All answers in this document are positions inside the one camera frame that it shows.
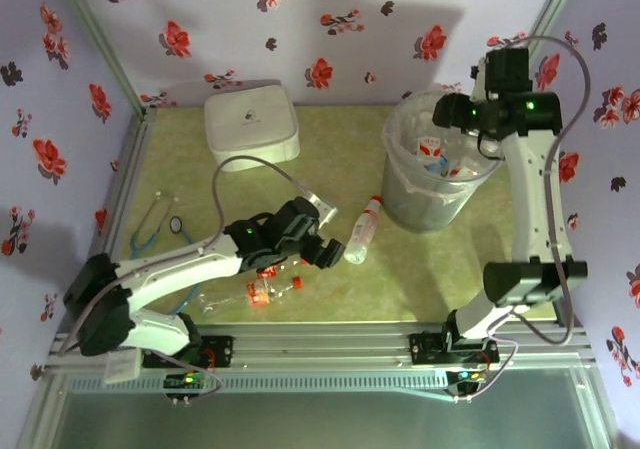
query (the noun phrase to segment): wall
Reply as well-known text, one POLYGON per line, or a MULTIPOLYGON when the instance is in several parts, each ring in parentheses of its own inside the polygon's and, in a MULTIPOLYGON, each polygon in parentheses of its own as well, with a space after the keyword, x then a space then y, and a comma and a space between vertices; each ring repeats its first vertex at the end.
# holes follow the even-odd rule
MULTIPOLYGON (((613 405, 620 438, 640 447, 640 66, 638 0, 569 0, 554 34, 589 65, 587 111, 562 146, 564 215, 589 279, 574 291, 613 405)), ((539 87, 560 96, 564 121, 582 98, 582 73, 560 46, 546 45, 539 87)))
POLYGON ((470 89, 487 42, 529 31, 545 2, 88 1, 148 105, 278 80, 300 104, 396 103, 434 81, 470 89))
POLYGON ((132 111, 65 0, 0 0, 0 419, 13 448, 132 111))

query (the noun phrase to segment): trash can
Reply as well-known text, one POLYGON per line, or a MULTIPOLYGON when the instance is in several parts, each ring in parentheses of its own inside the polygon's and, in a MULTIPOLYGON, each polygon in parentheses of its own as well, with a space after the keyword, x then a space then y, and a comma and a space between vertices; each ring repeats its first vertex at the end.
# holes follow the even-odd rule
POLYGON ((385 123, 387 158, 382 181, 383 207, 389 218, 413 232, 447 227, 475 190, 500 166, 500 145, 444 129, 432 122, 445 93, 429 91, 405 99, 385 123))

